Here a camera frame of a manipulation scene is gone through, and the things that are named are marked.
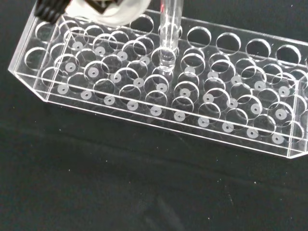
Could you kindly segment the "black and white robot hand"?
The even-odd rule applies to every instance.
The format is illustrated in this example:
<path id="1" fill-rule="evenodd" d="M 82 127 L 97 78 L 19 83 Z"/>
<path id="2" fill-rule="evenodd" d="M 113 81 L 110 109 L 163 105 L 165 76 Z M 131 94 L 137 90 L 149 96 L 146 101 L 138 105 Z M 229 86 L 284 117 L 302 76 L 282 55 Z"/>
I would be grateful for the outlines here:
<path id="1" fill-rule="evenodd" d="M 34 15 L 54 24 L 63 14 L 83 17 L 109 27 L 125 26 L 136 20 L 150 0 L 38 0 Z"/>

